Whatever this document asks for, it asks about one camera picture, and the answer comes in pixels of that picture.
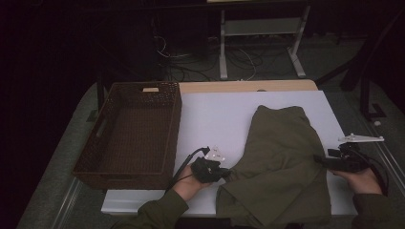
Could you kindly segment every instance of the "person's arm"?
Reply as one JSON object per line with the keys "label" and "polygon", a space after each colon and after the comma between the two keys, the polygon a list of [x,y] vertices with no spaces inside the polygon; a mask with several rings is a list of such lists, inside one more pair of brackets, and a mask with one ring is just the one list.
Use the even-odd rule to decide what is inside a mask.
{"label": "person's arm", "polygon": [[353,203],[358,216],[352,221],[352,229],[402,228],[394,222],[390,200],[382,195],[371,169],[358,173],[332,172],[343,177],[354,192]]}
{"label": "person's arm", "polygon": [[179,181],[161,199],[146,202],[139,208],[137,217],[120,221],[113,228],[174,228],[178,218],[188,209],[186,202],[209,185],[197,181],[188,165],[181,172]]}

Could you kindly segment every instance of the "dark background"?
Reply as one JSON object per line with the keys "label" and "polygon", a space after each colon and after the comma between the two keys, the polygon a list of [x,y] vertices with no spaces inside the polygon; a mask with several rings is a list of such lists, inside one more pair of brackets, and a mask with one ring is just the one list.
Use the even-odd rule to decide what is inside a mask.
{"label": "dark background", "polygon": [[[174,14],[160,11],[159,23],[153,24],[151,21],[157,16],[149,10],[134,13],[116,10],[150,7],[153,2],[0,1],[2,228],[14,228],[18,223],[75,106],[100,75],[104,75],[107,87],[114,81],[162,80],[164,62],[155,53],[156,32],[167,39],[194,40],[198,44],[183,42],[185,47],[192,48],[203,47],[206,36],[217,35],[213,33],[219,31],[217,11],[186,10]],[[167,4],[162,0],[155,2]],[[382,9],[395,5],[394,1],[377,0],[324,0],[312,4],[306,36],[332,32],[342,38],[371,34],[374,23],[384,14]],[[277,12],[283,15],[290,10]],[[235,15],[248,17],[249,12]],[[184,17],[192,23],[179,24]],[[379,59],[374,60],[390,64],[390,73],[393,77],[402,75],[402,81],[403,18],[396,26],[400,29],[390,33],[389,42],[378,50]],[[196,31],[195,25],[202,29]],[[189,31],[189,37],[181,35],[184,31]],[[389,59],[383,57],[387,51]],[[384,68],[378,66],[374,64],[378,73],[384,73]],[[373,78],[383,81],[376,75]],[[386,91],[392,91],[393,100],[399,97],[397,104],[403,106],[403,93],[390,90],[393,84],[387,80],[381,84],[387,85]]]}

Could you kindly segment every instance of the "brown wicker basket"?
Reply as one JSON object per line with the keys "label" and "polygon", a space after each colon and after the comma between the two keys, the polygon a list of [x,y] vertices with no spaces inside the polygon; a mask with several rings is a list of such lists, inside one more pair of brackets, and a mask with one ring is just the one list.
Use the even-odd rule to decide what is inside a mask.
{"label": "brown wicker basket", "polygon": [[73,175],[94,189],[166,189],[180,119],[178,83],[115,83]]}

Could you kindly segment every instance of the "gray floor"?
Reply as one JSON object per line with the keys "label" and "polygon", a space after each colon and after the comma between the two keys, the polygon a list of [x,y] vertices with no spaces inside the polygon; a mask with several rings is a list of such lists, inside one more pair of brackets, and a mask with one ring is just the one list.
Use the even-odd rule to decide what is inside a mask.
{"label": "gray floor", "polygon": [[[300,46],[298,56],[306,71],[307,78],[315,80],[325,73],[335,69],[340,64],[351,59],[361,47],[362,40],[342,41],[340,45],[335,43],[336,37],[304,38]],[[286,47],[291,44],[290,37],[246,37],[230,40],[226,49],[228,57],[228,80],[271,80],[271,79],[296,79],[299,80],[292,68],[286,53]],[[167,69],[167,80],[183,81],[206,81],[219,80],[218,45],[215,39],[211,42],[211,54],[205,57],[175,57],[172,63],[176,64]],[[178,52],[177,55],[187,54],[186,51]],[[387,117],[377,118],[381,125],[374,126],[367,122],[359,114],[359,91],[341,92],[338,85],[344,76],[341,73],[334,79],[319,87],[327,96],[327,99],[336,114],[343,132],[348,135],[383,135],[386,139],[384,144],[362,145],[363,152],[378,160],[380,149],[389,151],[394,155],[395,161],[400,167],[405,168],[405,116],[390,101],[384,92],[372,84],[371,101],[378,103]],[[86,185],[76,185],[78,195],[72,201],[64,201],[69,190],[72,178],[67,176],[73,168],[73,161],[82,147],[83,142],[74,142],[75,133],[86,135],[91,129],[92,123],[86,122],[88,111],[96,109],[95,90],[91,89],[83,97],[72,119],[72,125],[61,140],[50,167],[42,179],[38,190],[32,197],[26,214],[21,219],[19,228],[109,228],[117,219],[100,213],[104,194],[97,190],[91,190]],[[63,158],[64,171],[60,171],[60,161],[56,155],[65,152]],[[398,185],[391,177],[389,197],[398,216],[405,216],[405,198]],[[65,215],[58,214],[60,206],[64,206]],[[305,228],[350,228],[352,217],[334,218],[328,225],[306,225]]]}

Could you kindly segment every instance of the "white table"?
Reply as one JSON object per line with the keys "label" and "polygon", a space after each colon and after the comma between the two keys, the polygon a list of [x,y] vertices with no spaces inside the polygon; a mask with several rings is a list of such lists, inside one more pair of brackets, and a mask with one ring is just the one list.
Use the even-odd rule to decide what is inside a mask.
{"label": "white table", "polygon": [[[280,88],[286,92],[254,92],[257,89],[277,91]],[[198,89],[205,89],[210,93],[192,94]],[[225,155],[226,161],[221,167],[230,168],[236,164],[243,155],[250,120],[259,105],[271,109],[303,107],[311,126],[321,139],[325,152],[330,148],[336,149],[341,143],[338,137],[344,134],[324,93],[314,89],[316,90],[316,86],[310,80],[181,84],[181,126],[175,171],[189,154],[206,146],[218,146]],[[346,181],[331,173],[327,174],[327,181],[331,213],[355,215],[352,192]],[[215,217],[216,192],[222,183],[224,181],[220,180],[200,191],[188,202],[189,210],[184,216]],[[164,191],[160,190],[108,190],[101,211],[111,215],[133,215],[143,203],[158,199],[163,193]]]}

